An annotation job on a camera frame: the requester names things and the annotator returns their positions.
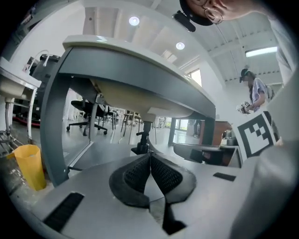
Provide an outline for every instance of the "glasses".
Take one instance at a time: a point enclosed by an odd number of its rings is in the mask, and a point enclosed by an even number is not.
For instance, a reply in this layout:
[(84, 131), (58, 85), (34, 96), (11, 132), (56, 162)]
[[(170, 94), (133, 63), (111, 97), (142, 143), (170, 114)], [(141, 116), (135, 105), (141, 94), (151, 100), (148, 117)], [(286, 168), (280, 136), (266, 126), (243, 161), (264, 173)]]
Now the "glasses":
[(192, 0), (192, 2), (204, 9), (205, 15), (207, 19), (209, 19), (212, 23), (218, 25), (223, 22), (223, 17), (220, 12), (215, 9), (206, 9), (203, 6), (206, 4), (208, 0)]

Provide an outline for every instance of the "fluorescent light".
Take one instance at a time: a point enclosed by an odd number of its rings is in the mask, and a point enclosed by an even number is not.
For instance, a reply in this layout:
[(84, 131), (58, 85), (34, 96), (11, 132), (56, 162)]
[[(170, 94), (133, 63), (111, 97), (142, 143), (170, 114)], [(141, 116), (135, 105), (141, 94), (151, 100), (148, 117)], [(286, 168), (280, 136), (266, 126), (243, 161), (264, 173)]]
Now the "fluorescent light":
[(252, 57), (252, 56), (257, 56), (261, 54), (267, 54), (271, 52), (277, 52), (277, 47), (268, 47), (268, 48), (263, 48), (263, 49), (258, 49), (258, 50), (249, 50), (246, 51), (246, 57)]
[(137, 26), (139, 24), (139, 18), (138, 17), (130, 17), (129, 23), (132, 26)]
[(182, 50), (185, 48), (185, 44), (183, 44), (182, 42), (178, 42), (176, 47), (177, 47), (177, 49)]

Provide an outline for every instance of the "glass window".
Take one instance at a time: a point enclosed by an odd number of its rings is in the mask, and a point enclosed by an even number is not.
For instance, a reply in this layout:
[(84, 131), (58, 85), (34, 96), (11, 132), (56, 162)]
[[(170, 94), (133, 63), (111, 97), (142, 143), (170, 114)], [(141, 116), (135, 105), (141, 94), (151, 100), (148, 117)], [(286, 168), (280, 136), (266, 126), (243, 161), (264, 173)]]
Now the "glass window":
[(200, 75), (200, 70), (196, 70), (191, 73), (191, 78), (196, 81), (197, 84), (201, 86), (201, 75)]

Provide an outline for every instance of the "floor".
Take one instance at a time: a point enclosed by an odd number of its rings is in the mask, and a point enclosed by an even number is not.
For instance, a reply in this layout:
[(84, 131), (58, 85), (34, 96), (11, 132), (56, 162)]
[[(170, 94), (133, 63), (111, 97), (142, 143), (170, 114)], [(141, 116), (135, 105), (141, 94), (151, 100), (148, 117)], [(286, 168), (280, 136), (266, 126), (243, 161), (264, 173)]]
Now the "floor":
[[(64, 159), (65, 163), (69, 165), (73, 159), (89, 144), (88, 137), (83, 136), (83, 129), (78, 126), (71, 126), (70, 131), (66, 131), (66, 126), (72, 122), (62, 122), (63, 130), (62, 133), (62, 142), (63, 142), (63, 151), (64, 151)], [(112, 130), (111, 122), (105, 123), (104, 127), (108, 129), (107, 135), (104, 135), (103, 130), (95, 130), (96, 137), (95, 141), (114, 144), (116, 147), (118, 144), (123, 146), (125, 145), (136, 145), (141, 136), (136, 136), (138, 132), (138, 124), (136, 126), (126, 127), (125, 136), (123, 136), (125, 127), (121, 132), (121, 125), (116, 125), (116, 130)], [(140, 131), (143, 130), (143, 125), (140, 125)], [(13, 122), (12, 125), (12, 133), (13, 135), (21, 141), (23, 144), (27, 143), (27, 128), (25, 125), (22, 125), (18, 122)], [(157, 128), (152, 129), (149, 138), (151, 143), (161, 152), (176, 156), (173, 152), (172, 147), (168, 147), (168, 138), (169, 138), (170, 129), (169, 128)], [(41, 147), (40, 143), (40, 131), (39, 128), (32, 128), (32, 139), (34, 144)], [(186, 135), (186, 132), (175, 131), (174, 143), (187, 143), (187, 144), (198, 144), (199, 139), (193, 138), (192, 136)], [(30, 209), (40, 198), (44, 197), (49, 191), (53, 189), (53, 185), (48, 179), (48, 176), (45, 175), (47, 181), (47, 187), (41, 191), (32, 190), (26, 183), (26, 180), (22, 177), (21, 170), (19, 169), (15, 158), (11, 160), (7, 160), (6, 158), (0, 159), (0, 173), (2, 175), (2, 179), (6, 185), (8, 194), (14, 200), (22, 201), (22, 203)], [(73, 176), (77, 174), (78, 171), (71, 170), (69, 176)], [(161, 205), (162, 199), (160, 196), (160, 192), (157, 192), (156, 195), (153, 195), (154, 199), (151, 206), (153, 208), (158, 208), (158, 211), (162, 210)], [(157, 214), (159, 223), (161, 222), (161, 213)]]

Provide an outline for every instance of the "white shirt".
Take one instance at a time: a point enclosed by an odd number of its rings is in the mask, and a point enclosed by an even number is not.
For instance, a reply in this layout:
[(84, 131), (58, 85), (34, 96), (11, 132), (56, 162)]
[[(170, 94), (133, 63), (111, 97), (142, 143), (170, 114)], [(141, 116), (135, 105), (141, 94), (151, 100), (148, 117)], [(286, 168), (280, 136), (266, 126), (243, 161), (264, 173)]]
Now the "white shirt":
[(284, 84), (291, 78), (298, 65), (297, 49), (286, 31), (285, 27), (279, 20), (269, 20), (273, 33), (278, 41), (277, 61)]

